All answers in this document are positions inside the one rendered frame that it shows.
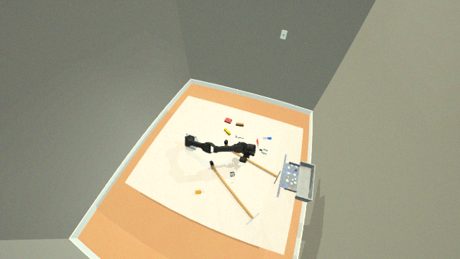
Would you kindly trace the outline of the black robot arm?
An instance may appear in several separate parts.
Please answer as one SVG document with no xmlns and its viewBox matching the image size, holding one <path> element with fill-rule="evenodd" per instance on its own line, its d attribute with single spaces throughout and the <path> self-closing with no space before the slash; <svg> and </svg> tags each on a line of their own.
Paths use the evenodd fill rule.
<svg viewBox="0 0 460 259">
<path fill-rule="evenodd" d="M 237 144 L 230 146 L 216 146 L 212 142 L 196 142 L 194 136 L 185 136 L 185 145 L 193 146 L 202 149 L 203 152 L 211 153 L 222 153 L 222 152 L 235 152 L 235 153 L 246 153 L 247 156 L 255 156 L 257 146 L 253 144 L 246 144 L 245 142 L 238 142 Z M 211 147 L 213 152 L 211 152 Z M 248 151 L 247 151 L 248 150 Z"/>
</svg>

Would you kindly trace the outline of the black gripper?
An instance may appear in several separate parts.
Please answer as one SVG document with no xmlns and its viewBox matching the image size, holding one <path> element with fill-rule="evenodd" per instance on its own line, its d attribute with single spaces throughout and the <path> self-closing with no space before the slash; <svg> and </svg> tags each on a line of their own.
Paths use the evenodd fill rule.
<svg viewBox="0 0 460 259">
<path fill-rule="evenodd" d="M 243 154 L 243 157 L 240 157 L 239 161 L 240 162 L 243 162 L 243 163 L 246 163 L 247 162 L 247 158 L 250 158 L 250 156 L 247 156 L 247 152 L 246 153 L 242 153 Z"/>
</svg>

